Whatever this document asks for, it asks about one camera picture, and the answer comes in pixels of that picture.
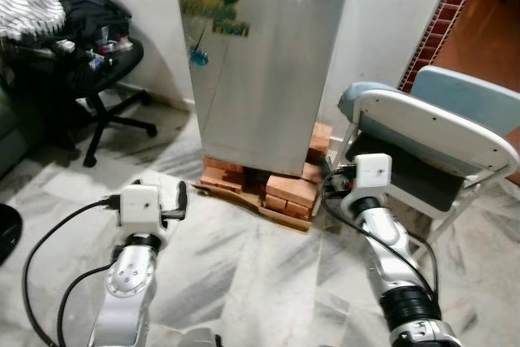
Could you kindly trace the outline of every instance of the refrigerator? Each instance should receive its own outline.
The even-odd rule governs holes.
[[[203,153],[299,176],[344,0],[179,0]]]

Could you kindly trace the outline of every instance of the black wire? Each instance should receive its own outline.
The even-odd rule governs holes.
[[[388,244],[386,244],[384,241],[379,239],[377,236],[373,235],[372,233],[366,231],[363,228],[358,227],[356,224],[351,223],[347,219],[344,219],[340,215],[338,215],[328,204],[327,204],[327,194],[325,191],[325,185],[326,183],[334,176],[341,173],[344,173],[344,169],[337,169],[335,171],[331,171],[328,173],[327,176],[323,179],[322,188],[321,188],[321,197],[322,197],[322,205],[325,208],[325,210],[328,212],[329,215],[337,219],[338,221],[341,221],[342,223],[348,225],[352,229],[358,231],[362,235],[369,237],[370,239],[378,242],[380,245],[382,245],[388,252],[390,252],[392,255],[394,255],[396,258],[401,260],[406,266],[410,268],[410,270],[419,278],[421,283],[424,285],[424,288],[426,289],[428,295],[430,296],[431,300],[436,301],[436,294],[431,289],[431,286],[429,285],[428,281],[424,277],[423,274],[421,274],[421,271],[419,271],[417,268],[414,267],[412,263],[410,263],[408,260],[406,260],[401,254],[399,254],[397,251],[395,251],[393,248],[391,248]]]
[[[59,347],[66,347],[65,345],[65,339],[63,338],[63,315],[65,314],[65,306],[67,305],[68,296],[71,295],[72,290],[75,288],[75,286],[80,283],[82,280],[84,280],[87,276],[91,276],[93,274],[96,274],[101,271],[106,271],[109,268],[112,267],[114,263],[109,263],[103,267],[94,268],[93,270],[87,271],[80,276],[78,276],[75,280],[72,281],[71,284],[69,284],[67,290],[65,290],[65,293],[63,294],[62,301],[59,304],[59,310],[58,310],[58,320],[56,323],[57,333],[58,333],[58,343]]]
[[[96,206],[102,206],[105,205],[106,201],[101,200],[94,203],[91,203],[87,206],[83,206],[81,209],[76,210],[71,215],[67,216],[65,219],[60,221],[54,228],[50,229],[45,236],[43,236],[37,243],[34,245],[34,247],[31,249],[31,252],[27,256],[27,260],[24,264],[24,270],[22,274],[22,296],[24,299],[24,306],[25,311],[27,312],[27,317],[29,318],[29,322],[32,325],[32,329],[34,329],[34,332],[40,337],[43,342],[48,345],[49,347],[58,347],[58,345],[50,338],[49,335],[45,333],[45,331],[41,328],[40,324],[38,323],[34,313],[33,308],[31,307],[31,303],[29,302],[29,294],[28,294],[28,270],[29,266],[31,265],[31,260],[33,259],[34,254],[38,251],[38,249],[41,247],[43,243],[46,242],[46,240],[52,236],[53,233],[55,233],[58,229],[60,229],[65,223],[69,222],[71,219],[76,217],[77,215],[80,215],[84,211],[87,211],[88,209],[92,209]]]
[[[437,264],[436,253],[433,251],[431,245],[422,237],[410,231],[408,231],[408,236],[413,237],[416,241],[424,245],[424,247],[428,251],[428,254],[430,255],[431,268],[433,269],[433,293],[435,294],[435,300],[439,301],[439,266]]]

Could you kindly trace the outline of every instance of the red tile wall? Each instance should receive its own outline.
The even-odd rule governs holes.
[[[399,89],[409,93],[418,70],[433,63],[465,4],[466,0],[439,1],[431,22],[401,79]]]

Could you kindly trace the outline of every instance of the wall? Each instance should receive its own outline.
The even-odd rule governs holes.
[[[146,55],[128,82],[168,101],[191,101],[193,93],[177,0],[120,0],[133,12],[134,32]],[[319,119],[346,128],[336,104],[359,80],[397,85],[438,0],[347,0],[325,86]]]
[[[132,13],[132,35],[145,45],[145,58],[126,79],[174,105],[193,93],[177,0],[119,0]]]
[[[346,0],[318,119],[343,137],[346,118],[337,109],[355,81],[397,86],[439,0]]]

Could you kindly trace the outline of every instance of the striped cloth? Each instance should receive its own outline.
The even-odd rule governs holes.
[[[0,0],[0,37],[53,36],[65,23],[59,0]]]

